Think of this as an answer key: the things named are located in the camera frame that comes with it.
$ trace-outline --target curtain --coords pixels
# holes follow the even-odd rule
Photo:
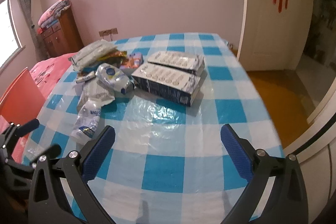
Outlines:
[[[31,16],[31,1],[32,0],[18,0],[18,1],[20,3],[22,13],[28,25],[30,35],[33,40],[35,50],[36,50],[36,53],[38,54],[39,59],[46,60],[50,58],[41,37],[36,33],[34,25],[33,25],[33,20]]]

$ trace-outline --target folded blanket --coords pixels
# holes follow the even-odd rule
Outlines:
[[[46,10],[43,15],[41,15],[38,25],[41,28],[45,28],[54,20],[58,19],[61,12],[69,9],[71,6],[70,0],[59,0],[54,5],[52,5],[48,10]]]

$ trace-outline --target power outlet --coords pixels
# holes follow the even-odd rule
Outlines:
[[[110,34],[118,34],[118,29],[117,28],[113,28],[113,29],[109,29],[109,30],[103,30],[99,32],[99,36],[103,37],[106,35],[110,35]]]

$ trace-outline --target plastic table cover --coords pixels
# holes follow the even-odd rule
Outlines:
[[[95,135],[110,125],[116,140],[89,187],[117,224],[221,223],[247,183],[221,143],[221,126],[229,123],[254,148],[283,156],[251,80],[217,34],[151,35],[115,45],[145,59],[162,50],[203,54],[206,68],[192,107],[141,90],[115,93],[115,101],[102,109]],[[38,115],[41,125],[26,144],[25,164],[50,144],[62,147],[61,156],[81,148],[69,138],[82,91],[75,78],[70,66],[49,95]],[[270,179],[252,218],[260,216],[272,184]],[[74,214],[84,219],[65,181],[63,187]]]

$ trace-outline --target blue gripper pad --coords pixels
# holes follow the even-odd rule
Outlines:
[[[248,141],[239,138],[232,127],[228,124],[222,126],[220,131],[220,138],[226,148],[226,151],[229,153],[229,156],[232,159],[239,176],[243,179],[246,179],[247,182],[250,182],[253,177],[252,159],[240,144],[241,141]]]
[[[102,136],[98,136],[98,141],[82,163],[82,180],[85,183],[95,179],[104,159],[116,139],[116,132],[113,127],[107,128],[101,134]]]

